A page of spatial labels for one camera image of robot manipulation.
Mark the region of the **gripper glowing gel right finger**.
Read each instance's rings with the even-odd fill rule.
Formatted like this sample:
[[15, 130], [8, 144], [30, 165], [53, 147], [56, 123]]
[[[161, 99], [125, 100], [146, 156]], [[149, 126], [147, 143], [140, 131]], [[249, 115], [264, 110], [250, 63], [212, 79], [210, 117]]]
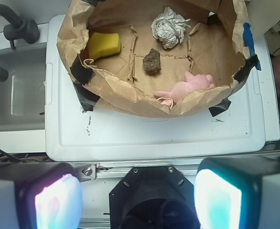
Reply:
[[204, 229], [280, 229], [280, 156], [205, 158], [194, 203]]

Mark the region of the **gripper glowing gel left finger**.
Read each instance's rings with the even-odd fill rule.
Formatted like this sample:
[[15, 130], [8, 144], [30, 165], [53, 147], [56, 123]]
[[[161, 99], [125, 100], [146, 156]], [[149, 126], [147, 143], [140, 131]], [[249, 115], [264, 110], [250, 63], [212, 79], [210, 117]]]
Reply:
[[82, 207], [71, 164], [0, 162], [0, 229], [76, 229]]

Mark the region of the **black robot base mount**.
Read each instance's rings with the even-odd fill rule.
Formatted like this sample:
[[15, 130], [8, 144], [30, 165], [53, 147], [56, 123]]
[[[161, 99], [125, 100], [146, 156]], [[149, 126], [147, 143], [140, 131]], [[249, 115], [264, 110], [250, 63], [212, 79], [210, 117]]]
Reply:
[[109, 193], [113, 229], [199, 229], [194, 185], [179, 171], [128, 172]]

